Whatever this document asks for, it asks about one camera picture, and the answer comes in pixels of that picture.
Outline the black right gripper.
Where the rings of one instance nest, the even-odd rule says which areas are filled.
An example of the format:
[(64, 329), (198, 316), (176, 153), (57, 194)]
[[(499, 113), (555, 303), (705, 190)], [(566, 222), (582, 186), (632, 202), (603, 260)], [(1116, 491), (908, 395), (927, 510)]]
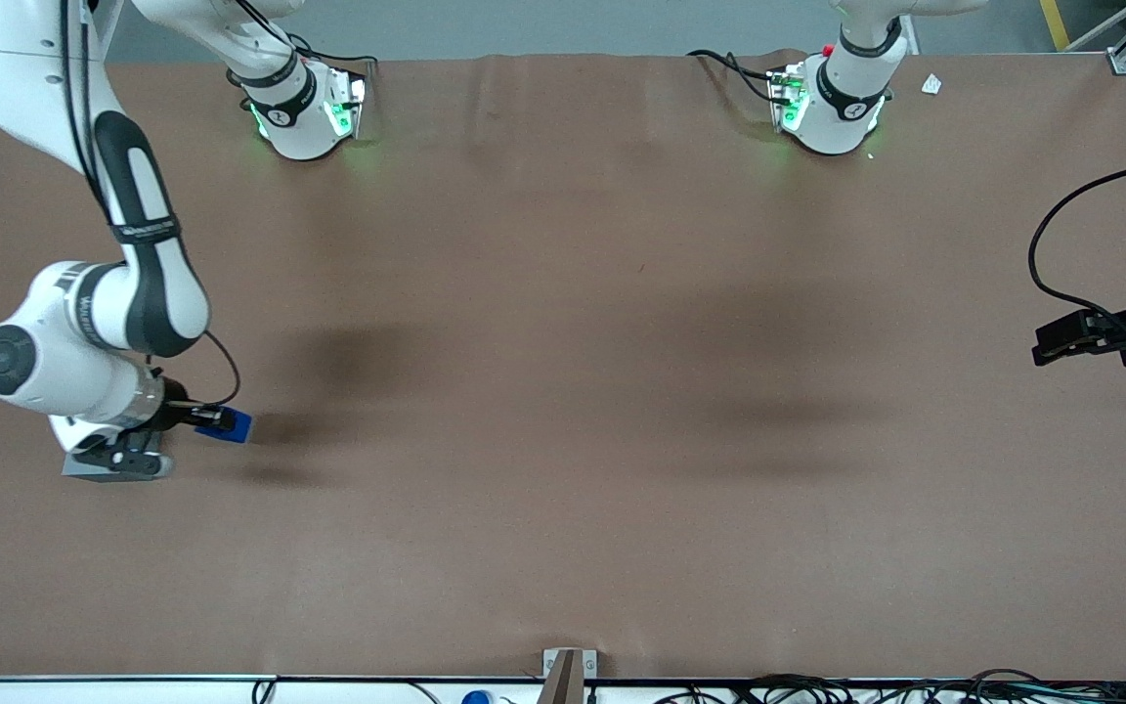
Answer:
[(238, 412), (224, 406), (194, 406), (193, 396), (179, 380), (160, 377), (162, 400), (145, 428), (166, 433), (184, 424), (202, 435), (231, 435), (236, 431)]

